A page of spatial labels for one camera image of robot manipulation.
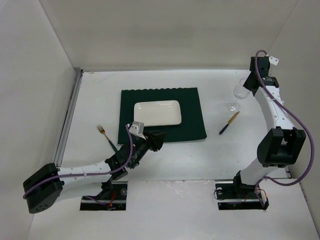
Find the dark green cloth placemat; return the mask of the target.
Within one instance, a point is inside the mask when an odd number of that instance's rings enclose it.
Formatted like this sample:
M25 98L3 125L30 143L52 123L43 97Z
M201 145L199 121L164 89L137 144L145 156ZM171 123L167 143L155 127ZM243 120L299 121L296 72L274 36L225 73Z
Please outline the dark green cloth placemat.
M165 143L197 141L207 137L199 93L196 87L127 89L121 91L117 143L123 145L129 142L125 125L134 121L134 105L136 103L167 100L176 100L179 102L182 118L181 124L150 126L145 127L145 131L160 131L167 133L164 139Z

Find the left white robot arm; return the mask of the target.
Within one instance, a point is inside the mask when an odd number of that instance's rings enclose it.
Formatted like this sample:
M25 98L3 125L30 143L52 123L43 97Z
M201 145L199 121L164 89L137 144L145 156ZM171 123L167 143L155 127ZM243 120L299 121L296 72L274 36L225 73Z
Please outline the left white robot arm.
M165 132L146 131L134 142L129 133L128 144L111 157L92 165L57 167L54 163L45 164L23 182L23 199L29 213L43 212L54 203L73 197L84 197L109 206L107 199L116 197L113 182L127 176L128 169L137 167L148 151L159 151L166 136Z

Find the gold knife dark handle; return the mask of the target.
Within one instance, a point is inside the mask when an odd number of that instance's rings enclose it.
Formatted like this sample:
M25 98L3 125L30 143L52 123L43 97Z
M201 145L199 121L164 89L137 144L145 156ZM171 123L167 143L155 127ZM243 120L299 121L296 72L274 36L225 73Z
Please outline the gold knife dark handle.
M222 135L228 126L233 122L233 120L239 115L240 111L236 112L228 121L227 124L219 131L219 135Z

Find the white rectangular plate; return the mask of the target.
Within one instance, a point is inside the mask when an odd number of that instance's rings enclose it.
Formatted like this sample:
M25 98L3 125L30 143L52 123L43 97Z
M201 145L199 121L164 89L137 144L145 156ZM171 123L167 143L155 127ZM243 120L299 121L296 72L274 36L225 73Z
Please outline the white rectangular plate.
M143 123L145 127L180 125L180 103L177 100L138 102L133 107L133 120Z

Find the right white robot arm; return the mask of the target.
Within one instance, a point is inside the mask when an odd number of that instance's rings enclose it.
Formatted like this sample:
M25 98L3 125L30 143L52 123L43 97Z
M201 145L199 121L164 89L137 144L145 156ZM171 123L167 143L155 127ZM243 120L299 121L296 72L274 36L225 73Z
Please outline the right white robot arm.
M233 191L238 198L255 191L256 183L279 168L296 163L306 139L282 108L279 83L269 76L269 57L251 57L244 87L252 92L262 110L267 134L257 147L256 159L233 178Z

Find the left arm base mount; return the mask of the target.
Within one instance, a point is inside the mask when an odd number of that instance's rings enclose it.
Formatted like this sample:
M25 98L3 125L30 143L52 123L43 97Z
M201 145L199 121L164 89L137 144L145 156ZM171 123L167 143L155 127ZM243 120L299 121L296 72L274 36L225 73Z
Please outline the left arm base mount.
M80 211L125 211L127 208L128 182L113 181L102 184L96 196L83 196Z

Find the left aluminium rail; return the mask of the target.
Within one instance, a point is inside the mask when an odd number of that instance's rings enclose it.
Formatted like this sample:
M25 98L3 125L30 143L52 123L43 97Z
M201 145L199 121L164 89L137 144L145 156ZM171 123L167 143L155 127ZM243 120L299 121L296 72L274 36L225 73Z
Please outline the left aluminium rail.
M76 67L74 68L74 71L75 71L75 79L73 81L73 86L72 86L72 90L69 97L69 102L68 102L64 122L63 122L63 127L60 133L58 146L57 146L56 153L53 160L53 163L58 168L62 165L62 161L63 161L63 157L64 157L64 153L65 153L65 149L68 141L68 136L69 136L69 132L72 124L72 119L73 119L73 115L74 115L74 111L76 108L76 103L77 103L77 99L78 99L78 95L81 87L82 77L83 77L83 69Z

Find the clear wine glass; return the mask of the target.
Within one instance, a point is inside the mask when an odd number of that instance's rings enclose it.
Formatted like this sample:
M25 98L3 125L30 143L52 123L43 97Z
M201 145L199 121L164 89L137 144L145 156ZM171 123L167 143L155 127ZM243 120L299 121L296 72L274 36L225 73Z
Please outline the clear wine glass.
M244 87L245 82L246 79L242 78L233 89L233 95L235 96L236 100L227 104L227 108L231 112L238 112L240 110L240 104L238 103L238 100L245 99L250 94L250 91Z

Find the gold fork dark handle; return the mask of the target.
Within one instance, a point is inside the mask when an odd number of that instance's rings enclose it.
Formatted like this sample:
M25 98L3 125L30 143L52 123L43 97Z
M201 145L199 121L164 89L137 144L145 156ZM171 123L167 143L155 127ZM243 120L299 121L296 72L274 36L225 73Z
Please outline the gold fork dark handle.
M116 153L118 151L118 149L116 148L116 146L113 144L113 142L110 140L110 138L106 135L106 131L105 129L98 124L96 126L96 128L98 129L98 131L106 138L106 140L108 141L109 145L111 146L111 148L114 150L114 152Z

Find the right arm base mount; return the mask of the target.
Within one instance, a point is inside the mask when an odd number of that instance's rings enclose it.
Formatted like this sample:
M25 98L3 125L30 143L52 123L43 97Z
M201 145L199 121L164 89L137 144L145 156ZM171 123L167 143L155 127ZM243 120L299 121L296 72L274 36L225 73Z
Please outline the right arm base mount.
M232 180L215 182L214 198L219 210L267 210L269 198L263 189L241 182L239 175Z

